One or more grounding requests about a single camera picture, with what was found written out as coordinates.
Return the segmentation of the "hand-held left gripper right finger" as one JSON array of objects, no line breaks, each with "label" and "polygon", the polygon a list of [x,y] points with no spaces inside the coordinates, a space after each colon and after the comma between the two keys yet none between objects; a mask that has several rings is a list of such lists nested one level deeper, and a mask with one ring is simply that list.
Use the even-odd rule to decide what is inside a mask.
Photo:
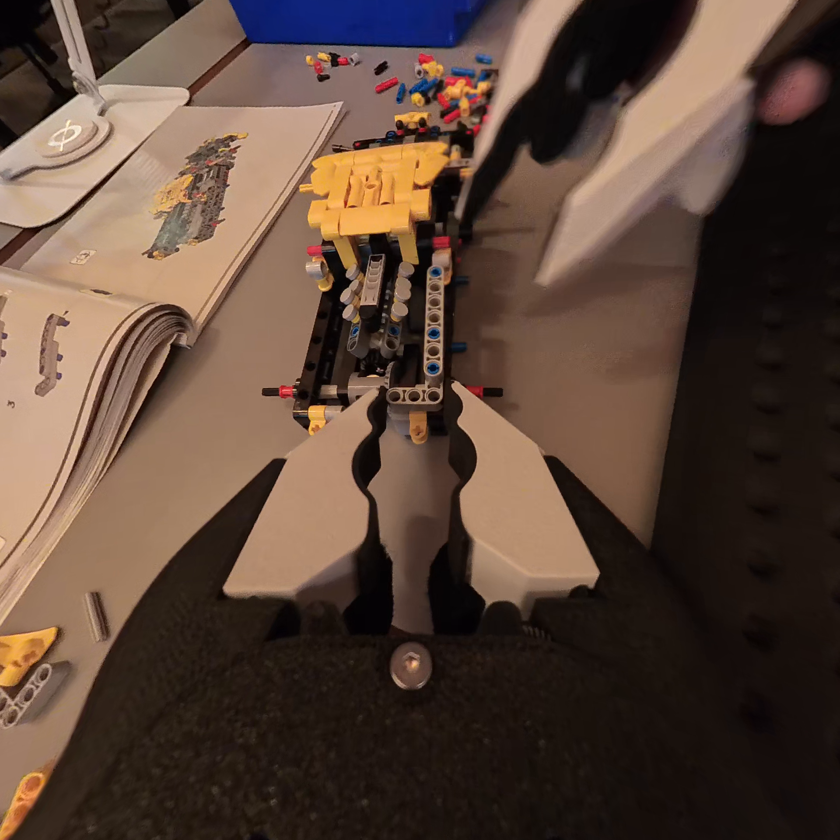
[{"label": "hand-held left gripper right finger", "polygon": [[449,558],[486,604],[532,609],[600,572],[541,448],[452,382],[449,462],[458,475]]}]

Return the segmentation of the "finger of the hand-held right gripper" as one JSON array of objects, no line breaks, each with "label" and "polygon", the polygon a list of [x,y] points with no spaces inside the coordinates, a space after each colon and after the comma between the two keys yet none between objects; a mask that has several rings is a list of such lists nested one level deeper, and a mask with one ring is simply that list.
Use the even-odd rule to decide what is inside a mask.
[{"label": "finger of the hand-held right gripper", "polygon": [[796,5],[677,2],[652,64],[611,107],[600,156],[563,199],[535,273],[539,286],[579,275],[659,205],[686,211],[682,165],[739,79],[754,83],[753,117],[753,65]]},{"label": "finger of the hand-held right gripper", "polygon": [[592,108],[632,79],[631,2],[530,2],[511,37],[458,205],[470,225],[521,147],[541,165],[565,155]]}]

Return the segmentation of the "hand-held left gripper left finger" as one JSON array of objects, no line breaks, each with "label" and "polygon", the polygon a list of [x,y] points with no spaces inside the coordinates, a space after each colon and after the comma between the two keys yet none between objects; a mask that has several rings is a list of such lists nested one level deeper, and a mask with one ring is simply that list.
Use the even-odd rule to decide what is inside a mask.
[{"label": "hand-held left gripper left finger", "polygon": [[227,597],[362,595],[381,547],[369,488],[384,429],[385,390],[376,386],[289,453],[224,583]]}]

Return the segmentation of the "small black yellow toy subassembly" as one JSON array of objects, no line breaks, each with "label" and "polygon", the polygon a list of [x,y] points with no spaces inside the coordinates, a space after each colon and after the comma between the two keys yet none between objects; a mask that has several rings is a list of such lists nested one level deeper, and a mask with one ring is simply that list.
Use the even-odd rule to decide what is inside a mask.
[{"label": "small black yellow toy subassembly", "polygon": [[441,142],[452,153],[459,150],[462,158],[471,158],[476,146],[476,126],[460,119],[459,112],[450,113],[455,120],[438,123],[429,112],[405,112],[394,118],[393,129],[383,136],[356,140],[349,151],[368,151],[405,144]]}]

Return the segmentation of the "partly built yellow toy car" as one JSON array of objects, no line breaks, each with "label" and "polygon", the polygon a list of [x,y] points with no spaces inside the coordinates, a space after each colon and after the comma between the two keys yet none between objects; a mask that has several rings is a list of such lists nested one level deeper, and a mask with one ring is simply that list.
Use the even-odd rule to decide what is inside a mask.
[{"label": "partly built yellow toy car", "polygon": [[[390,384],[380,344],[387,316],[400,321],[407,315],[410,279],[423,280],[434,257],[450,271],[450,382],[453,356],[467,349],[455,340],[455,309],[458,289],[469,282],[458,268],[471,229],[455,210],[469,164],[441,142],[333,152],[312,163],[299,191],[310,195],[308,224],[321,235],[321,243],[308,248],[306,264],[321,297],[299,377],[261,392],[290,401],[309,434],[376,386],[386,399]],[[406,416],[386,404],[389,423],[413,444],[446,434],[445,399],[438,413]]]}]

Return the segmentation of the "grey angled toy beam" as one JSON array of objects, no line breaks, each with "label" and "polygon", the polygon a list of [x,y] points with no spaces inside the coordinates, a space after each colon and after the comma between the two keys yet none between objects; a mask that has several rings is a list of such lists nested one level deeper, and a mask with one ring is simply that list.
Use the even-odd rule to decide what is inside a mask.
[{"label": "grey angled toy beam", "polygon": [[423,280],[410,279],[412,294],[403,303],[407,315],[400,321],[387,316],[380,352],[390,384],[386,401],[397,415],[443,409],[451,357],[449,276],[443,259],[434,257]]}]

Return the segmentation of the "grey desk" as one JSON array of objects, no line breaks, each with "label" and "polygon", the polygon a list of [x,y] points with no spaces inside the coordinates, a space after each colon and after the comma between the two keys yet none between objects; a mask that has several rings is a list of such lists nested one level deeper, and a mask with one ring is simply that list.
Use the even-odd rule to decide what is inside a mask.
[{"label": "grey desk", "polygon": [[[392,124],[390,98],[376,97],[362,68],[316,83],[302,65],[302,46],[256,45],[209,68],[212,56],[242,40],[222,2],[202,3],[115,69],[112,78],[192,81],[200,106],[297,106],[344,100],[334,139],[370,137]],[[557,455],[596,495],[648,541],[653,528],[665,443],[676,392],[698,222],[660,209],[583,274],[580,283],[543,290],[532,284],[544,233],[538,217],[560,200],[577,171],[549,174],[520,157],[467,248],[465,310],[458,304],[456,338],[469,351],[456,370],[468,384],[503,385],[501,411],[525,434]],[[164,568],[165,561],[273,457],[306,434],[280,400],[259,396],[262,385],[298,375],[317,295],[294,280],[293,246],[310,242],[306,201],[289,201],[236,280],[193,350],[176,350],[144,404],[107,475],[17,603],[3,632],[56,624],[49,659],[72,670],[43,717],[2,731],[2,813],[26,772],[57,760],[67,746],[93,681],[118,630]],[[300,250],[295,251],[300,257]],[[398,628],[425,633],[427,567],[445,539],[448,496],[455,474],[440,439],[414,446],[393,431],[383,440],[383,470],[373,482],[385,545],[395,562]],[[95,643],[82,606],[85,591],[100,592],[110,621],[109,642]],[[408,799],[384,794],[385,816],[409,819],[420,838],[455,836],[449,796],[421,771],[420,747],[443,737],[443,718],[431,735],[404,754],[408,741],[387,747],[373,781],[414,780]]]}]

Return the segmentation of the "person's right hand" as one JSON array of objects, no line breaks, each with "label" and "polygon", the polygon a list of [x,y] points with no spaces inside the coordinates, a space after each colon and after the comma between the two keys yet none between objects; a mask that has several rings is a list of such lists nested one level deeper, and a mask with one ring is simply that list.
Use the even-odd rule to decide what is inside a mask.
[{"label": "person's right hand", "polygon": [[824,104],[831,86],[832,73],[826,64],[812,58],[791,59],[764,89],[755,118],[775,127],[802,121]]}]

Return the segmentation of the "scatter of small colourful toy pieces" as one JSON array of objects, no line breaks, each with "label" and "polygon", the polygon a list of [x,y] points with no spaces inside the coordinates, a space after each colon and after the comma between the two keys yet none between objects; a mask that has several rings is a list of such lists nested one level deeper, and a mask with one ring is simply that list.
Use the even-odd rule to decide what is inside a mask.
[{"label": "scatter of small colourful toy pieces", "polygon": [[[489,56],[478,55],[477,59],[483,69],[446,68],[434,55],[422,52],[413,63],[412,74],[407,80],[393,74],[391,64],[383,59],[373,67],[373,90],[381,98],[385,94],[394,95],[395,116],[405,112],[429,112],[433,121],[449,123],[455,120],[450,113],[459,112],[461,120],[476,126],[478,137],[489,115],[498,71],[491,66]],[[349,152],[349,146],[351,143],[336,143],[332,150]]]}]

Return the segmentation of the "blue plastic bin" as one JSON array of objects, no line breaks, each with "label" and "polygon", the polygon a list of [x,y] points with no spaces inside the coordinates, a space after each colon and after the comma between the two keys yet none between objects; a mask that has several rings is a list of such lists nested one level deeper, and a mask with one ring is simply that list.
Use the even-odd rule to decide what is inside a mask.
[{"label": "blue plastic bin", "polygon": [[232,1],[256,44],[454,47],[487,1]]}]

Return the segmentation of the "black blurred object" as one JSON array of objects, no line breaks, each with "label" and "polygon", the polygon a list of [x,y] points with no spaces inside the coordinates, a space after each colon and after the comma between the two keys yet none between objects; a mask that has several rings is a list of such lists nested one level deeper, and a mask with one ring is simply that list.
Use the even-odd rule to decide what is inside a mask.
[{"label": "black blurred object", "polygon": [[797,838],[838,838],[838,70],[704,224],[653,537]]}]

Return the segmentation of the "pile of yellow toy panels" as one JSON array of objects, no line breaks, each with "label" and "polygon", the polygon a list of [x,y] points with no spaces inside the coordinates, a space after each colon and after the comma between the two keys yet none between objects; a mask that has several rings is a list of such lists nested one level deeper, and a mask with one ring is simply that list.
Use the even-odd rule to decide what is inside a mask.
[{"label": "pile of yellow toy panels", "polygon": [[[48,662],[46,656],[56,641],[57,635],[58,628],[49,627],[30,633],[3,636],[1,638],[1,687],[10,688],[19,685],[33,667],[41,662]],[[33,721],[38,720],[44,712]],[[50,774],[51,764],[48,763],[26,773],[17,784],[12,800],[2,817],[2,839],[15,836],[45,788]]]}]

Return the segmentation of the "short grey toy beam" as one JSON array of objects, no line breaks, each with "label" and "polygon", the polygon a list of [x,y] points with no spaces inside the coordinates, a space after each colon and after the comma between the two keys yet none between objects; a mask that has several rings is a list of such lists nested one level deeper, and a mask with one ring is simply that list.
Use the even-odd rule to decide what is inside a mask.
[{"label": "short grey toy beam", "polygon": [[41,662],[17,686],[1,687],[1,730],[37,719],[65,685],[73,670],[68,660]]}]

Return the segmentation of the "open instruction booklet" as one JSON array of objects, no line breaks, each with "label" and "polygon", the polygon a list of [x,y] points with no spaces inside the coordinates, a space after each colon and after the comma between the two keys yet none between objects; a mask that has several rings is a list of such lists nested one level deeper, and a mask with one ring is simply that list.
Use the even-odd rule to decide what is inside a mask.
[{"label": "open instruction booklet", "polygon": [[21,270],[2,268],[2,620],[342,111],[177,108]]}]

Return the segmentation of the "wooden document stand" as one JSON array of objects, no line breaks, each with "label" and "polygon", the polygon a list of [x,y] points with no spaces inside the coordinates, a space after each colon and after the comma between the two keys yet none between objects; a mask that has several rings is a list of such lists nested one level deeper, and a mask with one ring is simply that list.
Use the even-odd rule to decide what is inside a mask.
[{"label": "wooden document stand", "polygon": [[101,86],[75,2],[51,5],[77,94],[1,153],[1,223],[17,228],[66,215],[190,100],[183,87]]}]

